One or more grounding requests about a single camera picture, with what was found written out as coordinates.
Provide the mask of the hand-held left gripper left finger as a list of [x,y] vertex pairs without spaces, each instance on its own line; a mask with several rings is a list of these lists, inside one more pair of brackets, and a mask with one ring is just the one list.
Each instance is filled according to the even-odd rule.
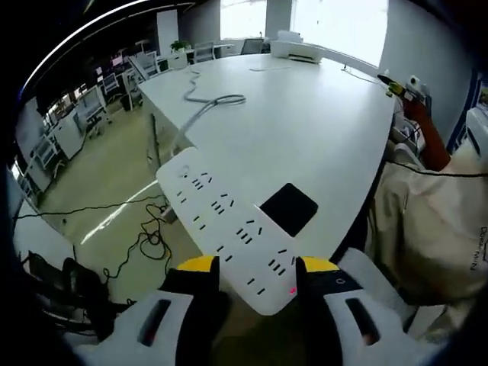
[[219,257],[191,258],[122,312],[104,341],[82,349],[82,359],[86,365],[208,365],[220,301]]

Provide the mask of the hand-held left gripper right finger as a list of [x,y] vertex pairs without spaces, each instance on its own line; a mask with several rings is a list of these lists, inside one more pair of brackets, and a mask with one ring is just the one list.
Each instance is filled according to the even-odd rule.
[[423,351],[396,312],[346,271],[314,257],[295,258],[311,365],[418,365]]

